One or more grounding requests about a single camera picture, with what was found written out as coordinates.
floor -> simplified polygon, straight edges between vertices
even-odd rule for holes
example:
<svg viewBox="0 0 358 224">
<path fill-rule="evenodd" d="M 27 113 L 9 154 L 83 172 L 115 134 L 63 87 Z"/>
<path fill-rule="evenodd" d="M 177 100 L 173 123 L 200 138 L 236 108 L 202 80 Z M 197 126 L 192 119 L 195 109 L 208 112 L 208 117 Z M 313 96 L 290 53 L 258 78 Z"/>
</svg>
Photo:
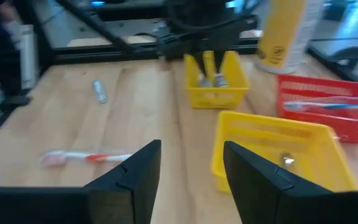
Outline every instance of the floor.
<svg viewBox="0 0 358 224">
<path fill-rule="evenodd" d="M 72 0 L 77 5 L 87 0 Z M 269 13 L 272 0 L 263 3 L 255 13 L 260 17 L 260 28 Z M 64 11 L 54 0 L 37 0 L 36 11 L 44 29 L 54 47 L 65 47 L 73 39 L 99 37 L 71 14 Z M 138 32 L 152 31 L 155 20 L 113 21 L 105 22 L 105 27 L 117 35 L 129 36 Z M 310 43 L 324 54 L 330 55 L 348 46 L 358 46 L 358 1 L 353 5 L 348 16 L 341 22 L 321 20 L 317 25 L 313 40 Z"/>
</svg>

orange and white toothbrush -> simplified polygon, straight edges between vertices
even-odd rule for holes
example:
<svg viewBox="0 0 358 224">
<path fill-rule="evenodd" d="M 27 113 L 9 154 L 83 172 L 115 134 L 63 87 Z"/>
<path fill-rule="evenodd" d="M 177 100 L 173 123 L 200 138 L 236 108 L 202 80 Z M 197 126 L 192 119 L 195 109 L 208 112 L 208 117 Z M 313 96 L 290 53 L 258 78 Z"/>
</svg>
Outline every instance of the orange and white toothbrush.
<svg viewBox="0 0 358 224">
<path fill-rule="evenodd" d="M 132 154 L 111 156 L 108 154 L 93 154 L 88 152 L 74 152 L 65 150 L 48 151 L 41 157 L 41 164 L 45 166 L 62 166 L 69 159 L 83 159 L 89 162 L 121 162 Z"/>
</svg>

spray can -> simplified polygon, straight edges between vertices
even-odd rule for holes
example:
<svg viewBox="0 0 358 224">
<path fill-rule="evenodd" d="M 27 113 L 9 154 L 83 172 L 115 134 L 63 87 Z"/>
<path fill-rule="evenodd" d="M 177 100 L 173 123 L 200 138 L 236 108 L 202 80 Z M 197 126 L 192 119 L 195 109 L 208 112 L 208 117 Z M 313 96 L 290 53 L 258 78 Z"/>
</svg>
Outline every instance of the spray can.
<svg viewBox="0 0 358 224">
<path fill-rule="evenodd" d="M 272 73 L 295 72 L 318 22 L 324 0 L 271 0 L 257 66 Z"/>
</svg>

wooden table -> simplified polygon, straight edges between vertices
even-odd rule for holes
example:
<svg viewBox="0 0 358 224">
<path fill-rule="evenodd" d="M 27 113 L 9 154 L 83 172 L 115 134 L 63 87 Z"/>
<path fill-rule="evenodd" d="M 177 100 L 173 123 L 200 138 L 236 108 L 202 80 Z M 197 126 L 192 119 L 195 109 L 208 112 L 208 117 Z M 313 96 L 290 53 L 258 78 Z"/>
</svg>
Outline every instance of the wooden table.
<svg viewBox="0 0 358 224">
<path fill-rule="evenodd" d="M 128 39 L 138 42 L 138 37 Z M 70 45 L 105 44 L 99 39 Z M 236 109 L 275 116 L 275 75 L 241 56 L 251 90 Z M 306 57 L 297 75 L 336 78 Z M 194 110 L 184 90 L 182 61 L 159 60 L 54 66 L 0 128 L 0 186 L 82 186 L 111 166 L 69 162 L 45 168 L 50 149 L 135 152 L 162 140 L 160 184 L 152 223 L 240 223 L 231 195 L 216 190 L 210 172 L 219 110 Z M 92 81 L 104 83 L 108 102 L 99 104 Z M 358 176 L 358 146 L 343 145 Z"/>
</svg>

small yellow basket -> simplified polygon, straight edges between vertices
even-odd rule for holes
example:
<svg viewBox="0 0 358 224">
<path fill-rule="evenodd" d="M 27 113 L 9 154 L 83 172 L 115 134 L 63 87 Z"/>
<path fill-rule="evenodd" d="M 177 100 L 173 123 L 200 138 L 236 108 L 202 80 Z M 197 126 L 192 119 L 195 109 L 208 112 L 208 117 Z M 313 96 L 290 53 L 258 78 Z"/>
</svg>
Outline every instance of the small yellow basket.
<svg viewBox="0 0 358 224">
<path fill-rule="evenodd" d="M 290 154 L 295 160 L 287 167 L 290 172 L 333 192 L 358 190 L 334 137 L 334 131 L 322 124 L 223 111 L 219 114 L 212 173 L 218 189 L 229 193 L 223 144 L 234 141 L 278 165 L 283 153 Z"/>
<path fill-rule="evenodd" d="M 213 82 L 216 74 L 212 51 L 203 54 L 207 78 Z M 249 89 L 249 82 L 241 67 L 237 52 L 228 51 L 224 54 L 222 63 L 223 77 L 229 84 L 227 88 L 198 87 L 200 70 L 195 59 L 186 54 L 186 89 L 194 108 L 235 108 Z"/>
</svg>

